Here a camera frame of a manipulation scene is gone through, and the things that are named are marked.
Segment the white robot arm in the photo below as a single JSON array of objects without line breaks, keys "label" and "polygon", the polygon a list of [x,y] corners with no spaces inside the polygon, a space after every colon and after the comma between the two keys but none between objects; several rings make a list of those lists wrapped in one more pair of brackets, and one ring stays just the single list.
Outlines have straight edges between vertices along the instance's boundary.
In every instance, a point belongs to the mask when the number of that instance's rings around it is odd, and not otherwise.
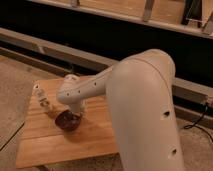
[{"label": "white robot arm", "polygon": [[124,171],[185,171],[172,99],[175,64],[164,51],[129,56],[81,81],[64,78],[57,100],[77,113],[105,95]]}]

